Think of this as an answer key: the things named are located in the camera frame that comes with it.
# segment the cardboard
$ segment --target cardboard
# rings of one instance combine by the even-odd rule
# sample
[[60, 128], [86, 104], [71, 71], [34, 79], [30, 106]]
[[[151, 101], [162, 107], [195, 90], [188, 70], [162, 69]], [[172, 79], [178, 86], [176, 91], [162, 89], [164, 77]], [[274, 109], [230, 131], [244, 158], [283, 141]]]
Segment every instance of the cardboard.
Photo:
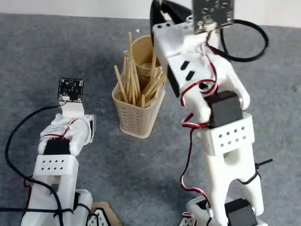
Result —
[[94, 202], [92, 203], [91, 212], [94, 213], [97, 208], [103, 208], [107, 215], [111, 226], [123, 226], [123, 223], [112, 210], [111, 205], [108, 202]]

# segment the gray carpet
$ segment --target gray carpet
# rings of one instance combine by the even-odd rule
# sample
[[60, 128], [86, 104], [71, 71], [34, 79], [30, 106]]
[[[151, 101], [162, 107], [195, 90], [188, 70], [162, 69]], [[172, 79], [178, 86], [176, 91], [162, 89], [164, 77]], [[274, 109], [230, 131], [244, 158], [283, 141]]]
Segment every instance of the gray carpet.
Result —
[[[264, 27], [271, 47], [259, 61], [234, 64], [252, 98], [256, 161], [261, 167], [265, 212], [270, 226], [301, 225], [301, 30]], [[127, 226], [176, 226], [195, 194], [181, 189], [189, 130], [180, 120], [188, 113], [170, 85], [153, 132], [140, 140], [123, 134], [111, 99], [116, 83], [113, 65], [122, 65], [127, 32], [149, 32], [147, 20], [0, 15], [0, 150], [9, 133], [29, 113], [55, 105], [59, 77], [85, 79], [84, 106], [97, 115], [97, 133], [78, 157], [78, 188], [96, 201], [108, 201]], [[241, 26], [225, 32], [230, 52], [251, 56], [262, 47], [256, 32]], [[58, 110], [37, 115], [17, 133], [13, 162], [32, 174], [39, 133]], [[0, 206], [22, 207], [23, 181], [0, 158]], [[186, 177], [188, 186], [206, 189], [201, 145], [196, 141]], [[229, 195], [243, 197], [239, 184]], [[0, 224], [16, 226], [21, 214], [1, 213]]]

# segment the black wire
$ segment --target black wire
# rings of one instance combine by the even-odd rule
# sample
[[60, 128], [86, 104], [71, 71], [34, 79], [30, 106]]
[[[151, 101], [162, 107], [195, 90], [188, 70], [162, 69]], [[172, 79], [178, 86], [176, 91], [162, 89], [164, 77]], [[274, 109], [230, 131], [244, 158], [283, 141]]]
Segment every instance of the black wire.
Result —
[[49, 106], [49, 107], [43, 107], [39, 110], [36, 110], [35, 112], [29, 114], [26, 118], [24, 118], [14, 129], [13, 131], [10, 133], [9, 135], [9, 138], [8, 138], [8, 141], [6, 143], [6, 147], [5, 147], [5, 159], [6, 159], [6, 162], [8, 163], [9, 167], [14, 171], [16, 172], [19, 176], [21, 176], [23, 179], [26, 179], [27, 181], [29, 182], [32, 182], [34, 184], [38, 184], [38, 185], [41, 185], [41, 186], [44, 186], [46, 187], [47, 189], [50, 190], [50, 192], [53, 194], [55, 200], [56, 200], [56, 203], [57, 203], [57, 214], [59, 216], [59, 222], [60, 222], [60, 226], [63, 226], [63, 210], [62, 210], [62, 205], [61, 205], [61, 202], [60, 202], [60, 199], [56, 193], [56, 191], [54, 190], [53, 187], [51, 187], [50, 185], [48, 184], [45, 184], [41, 181], [38, 181], [38, 180], [35, 180], [33, 178], [30, 178], [28, 176], [26, 176], [25, 174], [23, 174], [16, 166], [13, 165], [13, 163], [11, 162], [10, 158], [9, 158], [9, 155], [8, 155], [8, 152], [9, 152], [9, 147], [10, 147], [10, 143], [15, 135], [15, 133], [18, 131], [18, 129], [27, 121], [29, 120], [31, 117], [35, 116], [36, 114], [42, 112], [42, 111], [45, 111], [45, 110], [49, 110], [49, 109], [54, 109], [54, 108], [58, 108], [58, 107], [61, 107], [63, 105], [56, 105], [56, 106]]
[[0, 212], [42, 212], [42, 213], [55, 213], [57, 210], [40, 210], [28, 208], [0, 208]]
[[86, 226], [88, 226], [88, 221], [91, 219], [92, 216], [96, 217], [96, 224], [97, 224], [97, 226], [99, 226], [99, 219], [98, 219], [98, 215], [97, 214], [91, 213], [91, 210], [85, 204], [78, 203], [77, 206], [82, 206], [82, 207], [84, 207], [88, 211]]
[[246, 62], [255, 61], [255, 60], [258, 60], [259, 58], [261, 58], [265, 54], [267, 48], [269, 47], [269, 37], [266, 34], [266, 32], [260, 26], [258, 26], [256, 24], [253, 24], [253, 23], [251, 23], [249, 21], [235, 19], [234, 20], [234, 24], [241, 24], [241, 25], [244, 25], [244, 26], [248, 26], [248, 27], [254, 28], [255, 30], [257, 30], [262, 35], [262, 37], [264, 39], [264, 42], [265, 42], [265, 45], [264, 45], [263, 50], [259, 54], [255, 55], [255, 56], [252, 56], [252, 57], [247, 57], [247, 58], [241, 58], [241, 57], [231, 56], [231, 55], [228, 54], [227, 48], [225, 49], [226, 44], [225, 44], [224, 40], [223, 41], [221, 40], [224, 43], [224, 45], [223, 45], [224, 52], [221, 51], [221, 50], [219, 50], [219, 49], [217, 49], [217, 48], [215, 48], [215, 47], [213, 47], [213, 46], [210, 46], [208, 44], [208, 42], [206, 42], [207, 46], [214, 53], [216, 53], [216, 54], [220, 55], [221, 57], [223, 57], [223, 58], [225, 58], [227, 60], [230, 60], [230, 61], [236, 61], [236, 62], [246, 63]]
[[210, 224], [211, 221], [212, 221], [212, 218], [210, 217], [210, 218], [208, 219], [208, 221], [207, 221], [206, 226], [209, 226], [209, 224]]
[[223, 48], [225, 54], [229, 54], [227, 46], [226, 46], [226, 42], [225, 42], [225, 35], [224, 35], [224, 29], [223, 28], [221, 28], [221, 30], [220, 30], [220, 35], [221, 35], [222, 48]]

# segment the beige plastic holder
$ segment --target beige plastic holder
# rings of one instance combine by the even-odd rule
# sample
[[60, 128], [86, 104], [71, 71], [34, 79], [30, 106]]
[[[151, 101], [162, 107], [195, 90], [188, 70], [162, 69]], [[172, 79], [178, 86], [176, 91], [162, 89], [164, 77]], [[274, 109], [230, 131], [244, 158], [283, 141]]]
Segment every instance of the beige plastic holder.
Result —
[[161, 103], [165, 96], [165, 83], [160, 86], [150, 106], [137, 107], [119, 100], [120, 87], [117, 84], [112, 92], [119, 120], [120, 130], [137, 138], [147, 138], [152, 131]]

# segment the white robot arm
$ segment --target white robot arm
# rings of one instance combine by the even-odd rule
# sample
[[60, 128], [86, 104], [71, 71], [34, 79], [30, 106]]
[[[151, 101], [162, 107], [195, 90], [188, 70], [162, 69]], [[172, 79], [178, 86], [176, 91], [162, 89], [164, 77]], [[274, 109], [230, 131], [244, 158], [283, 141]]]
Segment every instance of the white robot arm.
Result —
[[58, 113], [51, 124], [41, 132], [39, 154], [44, 154], [48, 140], [61, 138], [70, 140], [70, 154], [78, 156], [83, 146], [92, 142], [90, 122], [93, 119], [93, 115], [64, 118], [62, 113]]
[[[250, 105], [250, 96], [231, 63], [215, 51], [219, 46], [216, 29], [233, 24], [233, 1], [192, 3], [194, 15], [167, 0], [160, 4], [154, 0], [150, 10], [154, 52], [176, 97], [203, 127], [198, 136], [210, 189], [203, 208], [197, 198], [188, 203], [187, 209], [199, 226], [211, 222], [204, 214], [206, 210], [213, 218], [213, 226], [266, 226], [255, 217], [263, 213], [263, 200], [253, 159], [252, 116], [244, 112]], [[166, 22], [161, 11], [169, 13], [174, 23]], [[222, 13], [226, 13], [224, 23]], [[246, 200], [230, 202], [226, 197], [235, 179], [245, 187]], [[233, 206], [239, 206], [235, 211], [240, 211], [240, 219], [231, 215]]]
[[[94, 115], [84, 114], [82, 93], [83, 80], [60, 79], [58, 101], [62, 113], [40, 134], [39, 155], [32, 176], [49, 186], [58, 185], [56, 194], [62, 209], [67, 210], [62, 215], [64, 226], [84, 226], [92, 205], [90, 192], [76, 190], [79, 167], [76, 156], [93, 141], [95, 131]], [[53, 194], [45, 187], [32, 185], [29, 209], [56, 210], [57, 206]], [[51, 212], [26, 212], [21, 222], [21, 226], [54, 225], [62, 224], [58, 214]]]

